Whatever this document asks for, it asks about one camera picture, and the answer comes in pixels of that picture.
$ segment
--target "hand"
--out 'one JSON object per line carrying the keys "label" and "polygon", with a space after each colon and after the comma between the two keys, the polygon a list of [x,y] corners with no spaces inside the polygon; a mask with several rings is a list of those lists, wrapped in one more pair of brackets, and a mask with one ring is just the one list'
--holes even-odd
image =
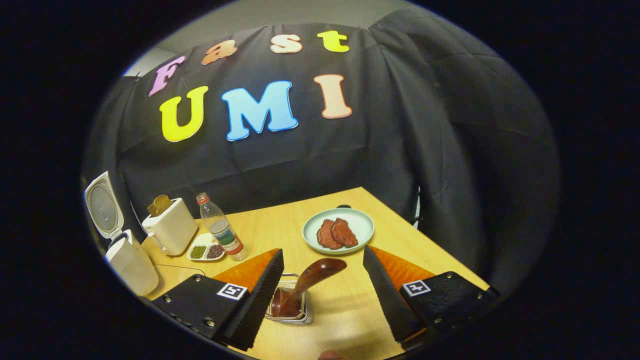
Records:
{"label": "hand", "polygon": [[349,359],[333,350],[327,350],[327,351],[323,351],[323,353],[320,354],[320,357],[318,357],[318,360],[349,360]]}

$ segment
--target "black cloth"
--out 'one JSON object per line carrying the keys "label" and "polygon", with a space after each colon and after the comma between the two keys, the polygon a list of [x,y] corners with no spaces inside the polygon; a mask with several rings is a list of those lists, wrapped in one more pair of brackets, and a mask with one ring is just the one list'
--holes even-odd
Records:
{"label": "black cloth", "polygon": [[[317,34],[329,30],[348,37],[342,40],[348,52],[323,47]],[[298,35],[303,49],[272,52],[271,38],[281,34]],[[234,54],[201,64],[209,48],[229,39],[236,41]],[[164,89],[148,96],[165,63],[119,90],[126,105],[110,115],[119,119],[115,161],[127,188],[123,200],[130,198],[140,220],[163,193],[182,197],[199,217],[200,192],[235,213],[363,186],[409,221],[420,188],[419,229],[500,292],[511,291],[537,259],[559,191],[548,120],[517,72],[454,24],[404,9],[368,29],[266,26],[175,58],[180,55],[186,60]],[[323,95],[313,78],[323,74],[344,76],[350,116],[322,117]],[[245,88],[259,101],[280,80],[292,83],[298,126],[278,132],[265,126],[228,141],[221,95]],[[199,131],[180,142],[164,139],[160,105],[182,97],[177,109],[184,125],[191,117],[186,94],[203,85],[209,90]]]}

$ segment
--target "light green plate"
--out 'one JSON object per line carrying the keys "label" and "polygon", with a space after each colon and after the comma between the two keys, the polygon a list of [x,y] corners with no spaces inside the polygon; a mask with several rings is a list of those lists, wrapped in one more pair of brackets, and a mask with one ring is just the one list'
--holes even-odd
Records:
{"label": "light green plate", "polygon": [[[337,250],[332,250],[318,244],[316,234],[322,226],[324,220],[329,219],[335,221],[336,218],[341,218],[349,223],[349,228],[356,236],[358,245],[354,247],[342,247]],[[305,225],[302,227],[302,237],[304,237],[307,245],[311,246],[315,251],[329,255],[343,255],[362,249],[364,245],[366,245],[369,240],[371,240],[373,230],[373,220],[371,220],[371,218],[367,214],[356,209],[337,208],[325,210],[321,213],[315,214],[309,220],[307,220],[307,222],[305,222]]]}

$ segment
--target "small dish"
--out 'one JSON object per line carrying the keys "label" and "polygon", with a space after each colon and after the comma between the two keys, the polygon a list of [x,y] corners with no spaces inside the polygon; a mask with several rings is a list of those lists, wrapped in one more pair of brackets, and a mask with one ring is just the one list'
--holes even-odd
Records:
{"label": "small dish", "polygon": [[[195,247],[204,247],[204,251],[199,258],[194,258],[191,256],[191,253],[193,252],[193,249]],[[214,261],[224,257],[225,251],[222,250],[222,254],[220,254],[220,256],[212,259],[207,259],[207,254],[213,247],[222,248],[222,245],[220,245],[220,243],[218,243],[218,241],[213,237],[213,234],[202,234],[193,240],[193,244],[191,244],[191,246],[189,247],[189,251],[187,252],[187,258],[193,261]]]}
{"label": "small dish", "polygon": [[[337,250],[332,250],[318,244],[316,234],[322,226],[324,220],[329,219],[335,221],[336,218],[341,218],[349,223],[349,228],[356,236],[358,245],[354,247],[341,247]],[[309,245],[315,251],[328,255],[343,255],[362,249],[364,245],[366,245],[369,240],[371,240],[374,228],[375,227],[373,224],[373,220],[371,220],[371,217],[369,217],[369,215],[363,213],[362,211],[351,208],[336,208],[322,211],[321,213],[315,214],[314,216],[309,218],[309,220],[307,220],[305,225],[302,227],[302,237],[305,239],[307,245]]]}

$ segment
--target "bottle label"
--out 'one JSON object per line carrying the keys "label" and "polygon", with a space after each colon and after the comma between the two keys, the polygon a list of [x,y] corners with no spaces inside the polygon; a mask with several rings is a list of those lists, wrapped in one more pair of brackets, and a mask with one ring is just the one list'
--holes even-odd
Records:
{"label": "bottle label", "polygon": [[229,255],[237,254],[244,248],[243,244],[239,241],[238,236],[235,234],[231,226],[229,226],[222,233],[215,234],[216,239],[225,249],[225,252]]}

